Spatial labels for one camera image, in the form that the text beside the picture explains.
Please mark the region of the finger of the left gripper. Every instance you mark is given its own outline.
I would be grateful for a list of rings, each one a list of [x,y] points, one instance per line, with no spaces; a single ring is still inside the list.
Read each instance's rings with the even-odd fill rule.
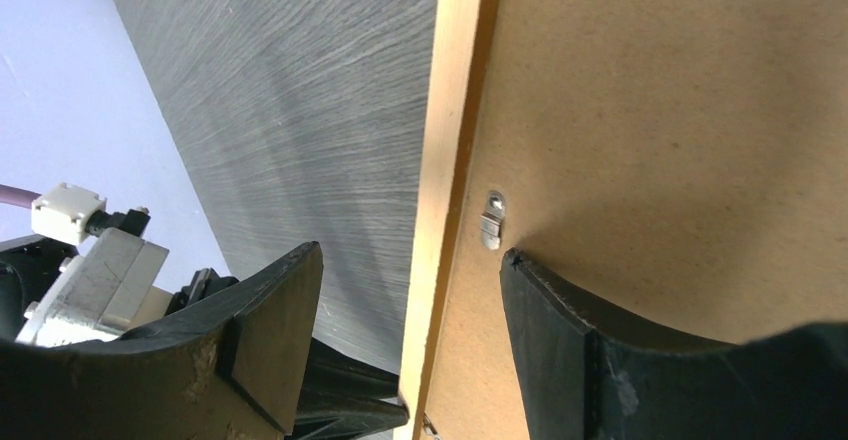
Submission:
[[[405,425],[399,376],[313,339],[291,437],[361,439]]]

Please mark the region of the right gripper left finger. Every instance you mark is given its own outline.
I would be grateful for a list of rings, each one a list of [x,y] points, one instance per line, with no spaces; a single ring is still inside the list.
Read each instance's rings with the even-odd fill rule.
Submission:
[[[5,439],[281,439],[296,410],[323,255],[307,242],[110,342],[1,346]]]

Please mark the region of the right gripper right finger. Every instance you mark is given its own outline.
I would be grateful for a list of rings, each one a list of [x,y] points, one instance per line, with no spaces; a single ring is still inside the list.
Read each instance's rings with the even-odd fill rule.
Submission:
[[[518,249],[500,285],[533,439],[843,439],[847,326],[733,345],[650,321]]]

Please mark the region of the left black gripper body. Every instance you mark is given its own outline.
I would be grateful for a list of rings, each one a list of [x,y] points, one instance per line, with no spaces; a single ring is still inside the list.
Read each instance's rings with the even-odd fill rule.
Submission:
[[[65,258],[78,253],[73,246],[40,235],[29,235],[1,243],[1,338],[15,339],[25,323],[25,308],[39,301],[59,276]],[[137,312],[132,328],[208,298],[238,282],[205,268],[195,272],[190,283],[175,293],[153,287]]]

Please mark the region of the brown cardboard backing board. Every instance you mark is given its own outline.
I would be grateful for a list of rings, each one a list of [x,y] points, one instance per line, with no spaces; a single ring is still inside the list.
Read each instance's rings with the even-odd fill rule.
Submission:
[[[847,316],[847,0],[499,0],[426,413],[524,439],[504,248],[739,343]]]

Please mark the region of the orange wooden picture frame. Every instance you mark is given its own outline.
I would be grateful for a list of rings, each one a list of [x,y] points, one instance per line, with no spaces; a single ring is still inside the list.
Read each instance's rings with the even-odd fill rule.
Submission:
[[[499,0],[437,0],[399,398],[418,439],[434,370]]]

